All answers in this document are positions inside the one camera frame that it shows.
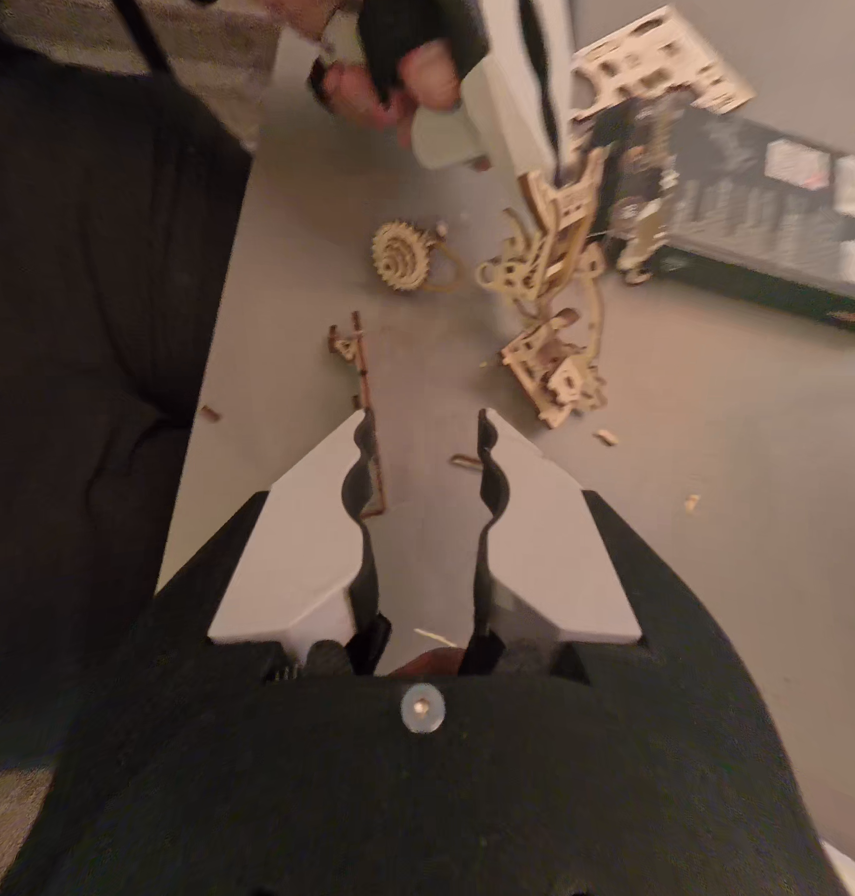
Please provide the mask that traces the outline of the wooden model frame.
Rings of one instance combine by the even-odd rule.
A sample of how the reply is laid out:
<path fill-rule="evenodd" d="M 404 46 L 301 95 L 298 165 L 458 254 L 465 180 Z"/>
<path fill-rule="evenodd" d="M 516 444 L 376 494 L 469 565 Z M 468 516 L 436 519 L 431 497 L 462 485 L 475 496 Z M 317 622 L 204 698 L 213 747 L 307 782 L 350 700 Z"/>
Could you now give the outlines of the wooden model frame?
<path fill-rule="evenodd" d="M 581 178 L 562 188 L 551 185 L 537 171 L 519 179 L 535 231 L 529 235 L 521 216 L 506 209 L 513 235 L 503 241 L 495 258 L 478 265 L 475 280 L 483 290 L 511 302 L 523 324 L 520 333 L 565 309 L 556 310 L 555 302 L 572 283 L 588 300 L 588 343 L 583 346 L 590 341 L 591 318 L 601 313 L 605 323 L 605 303 L 598 288 L 605 261 L 599 245 L 590 242 L 590 230 L 598 211 L 606 158 L 605 149 L 590 151 Z M 581 314 L 574 310 L 578 323 Z"/>

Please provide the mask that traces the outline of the punched wooden parts sheet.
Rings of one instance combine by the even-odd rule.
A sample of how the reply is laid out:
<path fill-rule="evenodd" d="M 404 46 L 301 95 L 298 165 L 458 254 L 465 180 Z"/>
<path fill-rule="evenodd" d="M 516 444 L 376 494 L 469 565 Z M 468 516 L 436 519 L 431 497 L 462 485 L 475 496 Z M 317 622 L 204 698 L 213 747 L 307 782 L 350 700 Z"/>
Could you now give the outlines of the punched wooden parts sheet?
<path fill-rule="evenodd" d="M 693 105 L 725 114 L 757 93 L 674 6 L 662 6 L 576 51 L 570 75 L 592 89 L 589 106 L 568 118 L 568 151 L 579 152 L 589 123 L 633 99 L 661 98 L 688 91 Z"/>

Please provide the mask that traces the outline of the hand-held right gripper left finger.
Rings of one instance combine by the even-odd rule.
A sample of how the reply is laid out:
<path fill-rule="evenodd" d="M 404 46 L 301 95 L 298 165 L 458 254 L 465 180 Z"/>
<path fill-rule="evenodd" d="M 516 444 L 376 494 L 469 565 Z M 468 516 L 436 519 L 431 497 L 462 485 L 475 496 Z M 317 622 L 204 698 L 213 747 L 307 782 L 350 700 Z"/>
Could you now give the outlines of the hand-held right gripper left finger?
<path fill-rule="evenodd" d="M 375 414 L 357 410 L 275 481 L 209 625 L 215 644 L 277 643 L 296 663 L 341 644 L 379 662 L 390 624 L 362 514 L 373 495 Z"/>

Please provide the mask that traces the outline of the wooden gear assembly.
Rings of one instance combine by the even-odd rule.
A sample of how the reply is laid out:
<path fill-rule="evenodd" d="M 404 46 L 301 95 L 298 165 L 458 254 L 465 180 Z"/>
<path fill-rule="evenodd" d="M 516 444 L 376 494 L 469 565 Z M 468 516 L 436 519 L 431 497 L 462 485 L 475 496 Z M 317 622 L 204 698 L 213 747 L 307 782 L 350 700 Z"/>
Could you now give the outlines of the wooden gear assembly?
<path fill-rule="evenodd" d="M 375 272 L 396 292 L 419 291 L 430 280 L 432 252 L 444 241 L 443 229 L 423 230 L 401 219 L 384 222 L 371 242 Z"/>

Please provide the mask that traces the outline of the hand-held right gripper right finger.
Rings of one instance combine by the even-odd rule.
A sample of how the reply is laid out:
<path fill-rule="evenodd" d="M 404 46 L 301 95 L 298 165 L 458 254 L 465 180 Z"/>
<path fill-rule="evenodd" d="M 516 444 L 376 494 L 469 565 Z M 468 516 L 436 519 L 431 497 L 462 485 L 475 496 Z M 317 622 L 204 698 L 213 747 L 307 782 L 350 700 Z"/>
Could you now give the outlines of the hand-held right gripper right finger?
<path fill-rule="evenodd" d="M 493 409 L 478 414 L 474 637 L 629 645 L 642 632 L 578 481 Z"/>

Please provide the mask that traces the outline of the yellow rubber band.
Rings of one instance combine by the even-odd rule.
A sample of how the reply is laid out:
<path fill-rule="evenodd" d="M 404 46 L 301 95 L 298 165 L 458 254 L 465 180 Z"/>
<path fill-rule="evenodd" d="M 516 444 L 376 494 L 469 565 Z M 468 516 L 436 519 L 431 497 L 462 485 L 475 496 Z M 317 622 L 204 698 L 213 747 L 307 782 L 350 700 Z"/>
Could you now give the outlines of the yellow rubber band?
<path fill-rule="evenodd" d="M 459 256 L 447 243 L 436 241 L 428 253 L 428 274 L 422 286 L 426 293 L 451 295 L 461 289 L 466 268 Z"/>

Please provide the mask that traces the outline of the black metal pole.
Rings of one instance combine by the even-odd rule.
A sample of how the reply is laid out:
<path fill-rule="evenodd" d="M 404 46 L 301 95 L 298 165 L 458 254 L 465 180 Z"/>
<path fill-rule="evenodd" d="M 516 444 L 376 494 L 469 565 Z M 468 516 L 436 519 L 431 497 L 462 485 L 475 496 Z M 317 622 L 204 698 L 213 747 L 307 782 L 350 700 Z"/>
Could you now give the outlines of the black metal pole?
<path fill-rule="evenodd" d="M 160 42 L 137 1 L 112 1 L 116 13 L 135 49 L 152 73 L 173 76 L 172 67 Z"/>

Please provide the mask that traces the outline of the wooden body plate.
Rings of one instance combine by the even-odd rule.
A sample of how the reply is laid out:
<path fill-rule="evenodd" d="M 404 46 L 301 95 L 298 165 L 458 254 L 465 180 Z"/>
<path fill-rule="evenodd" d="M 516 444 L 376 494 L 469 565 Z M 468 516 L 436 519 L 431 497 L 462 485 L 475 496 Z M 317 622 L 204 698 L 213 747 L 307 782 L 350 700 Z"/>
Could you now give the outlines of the wooden body plate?
<path fill-rule="evenodd" d="M 538 419 L 549 429 L 560 427 L 573 414 L 603 409 L 606 382 L 599 373 L 604 316 L 589 323 L 590 341 L 580 347 L 562 333 L 578 321 L 578 313 L 565 308 L 500 350 L 500 362 L 514 375 L 533 404 Z"/>

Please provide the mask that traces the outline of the person's left hand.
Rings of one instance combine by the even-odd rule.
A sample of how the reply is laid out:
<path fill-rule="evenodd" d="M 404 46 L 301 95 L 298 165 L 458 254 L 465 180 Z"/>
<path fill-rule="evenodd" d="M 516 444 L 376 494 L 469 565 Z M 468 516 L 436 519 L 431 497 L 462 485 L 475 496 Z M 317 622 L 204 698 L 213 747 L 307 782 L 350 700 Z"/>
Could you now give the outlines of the person's left hand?
<path fill-rule="evenodd" d="M 421 108 L 449 111 L 460 99 L 459 78 L 446 40 L 433 40 L 405 55 L 397 83 L 382 102 L 365 65 L 316 60 L 309 78 L 315 99 L 335 118 L 378 132 L 392 131 L 411 147 L 411 131 Z"/>

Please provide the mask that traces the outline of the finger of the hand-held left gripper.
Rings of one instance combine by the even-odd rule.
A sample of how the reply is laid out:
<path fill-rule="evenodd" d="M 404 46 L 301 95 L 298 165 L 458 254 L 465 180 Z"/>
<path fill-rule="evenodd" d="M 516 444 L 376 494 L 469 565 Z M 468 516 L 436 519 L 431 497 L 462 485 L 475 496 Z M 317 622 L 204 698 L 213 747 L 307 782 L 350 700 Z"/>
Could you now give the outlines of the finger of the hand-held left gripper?
<path fill-rule="evenodd" d="M 479 2 L 489 51 L 478 66 L 478 130 L 508 175 L 555 176 L 558 135 L 544 22 L 533 2 Z"/>
<path fill-rule="evenodd" d="M 545 67 L 539 76 L 541 116 L 557 170 L 566 164 L 570 140 L 570 64 L 576 50 L 572 7 L 571 1 L 537 3 L 545 52 Z"/>

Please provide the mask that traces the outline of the black model kit box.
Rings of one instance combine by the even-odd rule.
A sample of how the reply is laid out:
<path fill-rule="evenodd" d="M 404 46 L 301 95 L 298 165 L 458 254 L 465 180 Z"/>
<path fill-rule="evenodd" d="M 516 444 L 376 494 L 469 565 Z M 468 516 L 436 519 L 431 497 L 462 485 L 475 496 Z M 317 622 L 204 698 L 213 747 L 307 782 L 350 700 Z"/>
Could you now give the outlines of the black model kit box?
<path fill-rule="evenodd" d="M 687 92 L 598 114 L 591 236 L 629 285 L 671 279 L 855 332 L 855 154 Z"/>

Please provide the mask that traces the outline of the dark wooden strip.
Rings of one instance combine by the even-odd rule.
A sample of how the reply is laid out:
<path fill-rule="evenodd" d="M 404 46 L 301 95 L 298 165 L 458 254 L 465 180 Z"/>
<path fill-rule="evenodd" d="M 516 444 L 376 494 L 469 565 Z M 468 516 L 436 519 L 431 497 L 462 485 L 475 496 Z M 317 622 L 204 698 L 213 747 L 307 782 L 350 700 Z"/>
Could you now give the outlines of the dark wooden strip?
<path fill-rule="evenodd" d="M 361 315 L 357 310 L 351 312 L 350 332 L 341 332 L 338 326 L 333 324 L 328 331 L 327 344 L 328 350 L 333 356 L 341 358 L 346 364 L 354 368 L 356 391 L 351 396 L 352 409 L 354 411 L 366 410 L 371 414 L 373 433 L 369 449 L 368 469 L 372 491 L 368 503 L 361 512 L 361 519 L 363 521 L 375 519 L 386 512 L 387 495 L 383 481 L 377 422 L 369 382 L 365 331 Z"/>

